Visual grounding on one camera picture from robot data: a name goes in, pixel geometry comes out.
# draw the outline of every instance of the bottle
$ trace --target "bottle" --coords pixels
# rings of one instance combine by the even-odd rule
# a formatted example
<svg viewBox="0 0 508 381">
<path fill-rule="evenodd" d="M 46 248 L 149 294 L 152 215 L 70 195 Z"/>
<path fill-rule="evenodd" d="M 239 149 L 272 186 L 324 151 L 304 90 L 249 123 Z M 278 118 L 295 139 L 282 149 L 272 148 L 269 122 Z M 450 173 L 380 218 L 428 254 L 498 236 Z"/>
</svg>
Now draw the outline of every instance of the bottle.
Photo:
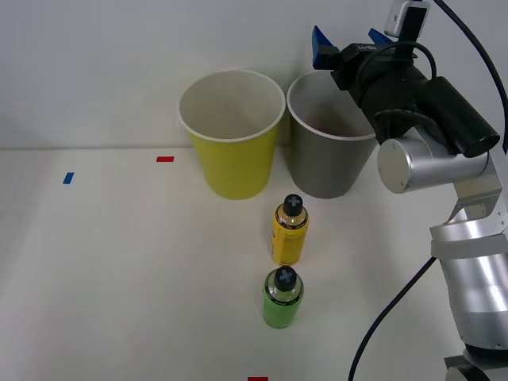
<svg viewBox="0 0 508 381">
<path fill-rule="evenodd" d="M 272 328 L 291 324 L 303 297 L 303 282 L 289 266 L 282 266 L 264 281 L 263 319 Z"/>
<path fill-rule="evenodd" d="M 298 262 L 308 227 L 309 214 L 303 207 L 302 198 L 290 194 L 273 217 L 271 258 L 279 266 L 292 266 Z"/>
</svg>

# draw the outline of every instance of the yellow paper cup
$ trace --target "yellow paper cup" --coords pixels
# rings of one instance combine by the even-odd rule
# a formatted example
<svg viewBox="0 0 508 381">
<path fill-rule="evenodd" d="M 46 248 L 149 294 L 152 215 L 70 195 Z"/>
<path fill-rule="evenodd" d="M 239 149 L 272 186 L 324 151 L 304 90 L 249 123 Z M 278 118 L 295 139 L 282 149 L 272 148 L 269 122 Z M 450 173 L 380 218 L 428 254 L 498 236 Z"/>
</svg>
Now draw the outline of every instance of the yellow paper cup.
<svg viewBox="0 0 508 381">
<path fill-rule="evenodd" d="M 217 194 L 241 200 L 263 190 L 285 109 L 279 85 L 249 70 L 208 75 L 183 93 L 179 122 Z"/>
</svg>

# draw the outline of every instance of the gray paper cup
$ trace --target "gray paper cup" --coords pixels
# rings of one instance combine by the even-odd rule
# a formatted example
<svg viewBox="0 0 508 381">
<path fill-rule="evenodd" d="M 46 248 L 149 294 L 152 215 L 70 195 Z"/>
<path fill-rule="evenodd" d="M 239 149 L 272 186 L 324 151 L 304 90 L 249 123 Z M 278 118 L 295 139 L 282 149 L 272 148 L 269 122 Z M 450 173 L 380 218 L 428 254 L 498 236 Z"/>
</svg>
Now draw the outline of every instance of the gray paper cup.
<svg viewBox="0 0 508 381">
<path fill-rule="evenodd" d="M 317 198 L 346 194 L 375 147 L 375 134 L 329 71 L 296 79 L 287 92 L 291 113 L 289 168 L 300 190 Z"/>
</svg>

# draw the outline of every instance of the cup rim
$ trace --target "cup rim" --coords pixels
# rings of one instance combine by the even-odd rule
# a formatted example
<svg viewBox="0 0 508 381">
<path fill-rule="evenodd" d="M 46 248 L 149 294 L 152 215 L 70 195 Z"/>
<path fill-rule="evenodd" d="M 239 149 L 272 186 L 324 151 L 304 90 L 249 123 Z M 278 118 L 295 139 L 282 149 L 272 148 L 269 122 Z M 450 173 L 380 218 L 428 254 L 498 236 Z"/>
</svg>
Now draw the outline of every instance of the cup rim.
<svg viewBox="0 0 508 381">
<path fill-rule="evenodd" d="M 196 131 L 194 131 L 191 127 L 189 127 L 187 125 L 187 123 L 183 120 L 183 117 L 182 117 L 182 113 L 180 111 L 180 105 L 182 103 L 182 99 L 183 99 L 183 96 L 185 95 L 185 93 L 193 86 L 195 85 L 196 83 L 206 79 L 206 78 L 209 78 L 209 77 L 212 77 L 214 75 L 218 75 L 218 74 L 223 74 L 223 73 L 232 73 L 232 72 L 240 72 L 240 73 L 248 73 L 248 74 L 252 74 L 252 75 L 257 75 L 258 77 L 262 78 L 262 79 L 265 79 L 267 80 L 271 85 L 274 86 L 274 88 L 277 90 L 277 92 L 279 93 L 280 95 L 280 99 L 282 101 L 282 104 L 281 104 L 281 108 L 280 108 L 280 111 L 279 111 L 279 115 L 277 115 L 277 118 L 265 129 L 262 129 L 261 131 L 259 131 L 258 133 L 255 133 L 253 135 L 249 135 L 247 137 L 238 137 L 238 138 L 235 138 L 235 139 L 219 139 L 219 138 L 216 138 L 216 137 L 208 137 L 207 135 L 203 135 L 202 133 L 198 133 Z M 268 77 L 267 75 L 265 74 L 261 74 L 259 73 L 258 71 L 253 71 L 253 70 L 249 70 L 249 69 L 225 69 L 225 70 L 221 70 L 221 71 L 215 71 L 213 73 L 210 73 L 208 75 L 204 75 L 203 77 L 195 80 L 183 93 L 182 95 L 180 96 L 180 99 L 178 100 L 178 119 L 179 119 L 179 122 L 185 127 L 185 129 L 189 132 L 189 133 L 192 133 L 193 135 L 197 136 L 197 137 L 201 137 L 202 139 L 204 140 L 208 140 L 208 141 L 215 141 L 215 142 L 218 142 L 218 143 L 238 143 L 238 142 L 241 142 L 241 141 L 247 141 L 247 140 L 252 140 L 252 139 L 256 139 L 257 137 L 260 137 L 262 135 L 264 135 L 265 133 L 268 133 L 270 132 L 279 122 L 280 120 L 282 119 L 283 115 L 284 115 L 284 111 L 286 110 L 286 96 L 284 95 L 284 92 L 283 90 L 280 88 L 279 84 L 272 78 Z"/>
<path fill-rule="evenodd" d="M 312 71 L 310 73 L 307 73 L 307 74 L 304 74 L 304 75 L 300 75 L 297 79 L 295 79 L 293 81 L 293 83 L 291 84 L 291 86 L 289 86 L 289 90 L 287 91 L 287 108 L 289 109 L 289 112 L 291 113 L 291 116 L 296 119 L 296 121 L 303 127 L 305 127 L 306 129 L 308 129 L 309 131 L 311 131 L 312 133 L 315 133 L 321 137 L 325 137 L 327 139 L 334 139 L 334 140 L 347 140 L 347 141 L 358 141 L 358 140 L 368 140 L 368 139 L 372 139 L 375 137 L 375 133 L 369 133 L 368 135 L 361 135 L 359 137 L 339 137 L 337 135 L 331 135 L 329 133 L 323 133 L 322 131 L 319 131 L 318 129 L 315 129 L 313 127 L 310 127 L 309 125 L 307 125 L 302 119 L 300 119 L 300 117 L 298 117 L 298 115 L 295 113 L 295 111 L 293 110 L 293 107 L 291 106 L 291 92 L 292 90 L 294 89 L 294 87 L 296 86 L 296 83 L 298 83 L 298 81 L 304 79 L 305 77 L 307 76 L 310 76 L 310 75 L 316 75 L 317 73 L 321 73 L 323 71 Z"/>
</svg>

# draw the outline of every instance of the paper cup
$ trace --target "paper cup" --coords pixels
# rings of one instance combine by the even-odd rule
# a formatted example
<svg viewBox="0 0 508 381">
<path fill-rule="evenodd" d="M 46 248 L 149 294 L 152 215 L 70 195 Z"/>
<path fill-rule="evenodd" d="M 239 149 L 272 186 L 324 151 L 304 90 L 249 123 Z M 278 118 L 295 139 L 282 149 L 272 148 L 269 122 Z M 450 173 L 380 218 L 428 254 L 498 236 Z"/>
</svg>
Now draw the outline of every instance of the paper cup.
<svg viewBox="0 0 508 381">
<path fill-rule="evenodd" d="M 255 71 L 220 71 L 183 93 L 179 122 L 217 194 L 239 200 L 263 190 L 285 108 L 279 85 Z"/>
<path fill-rule="evenodd" d="M 376 144 L 367 118 L 329 71 L 296 79 L 287 92 L 287 106 L 289 167 L 296 186 L 317 198 L 346 194 Z"/>
</svg>

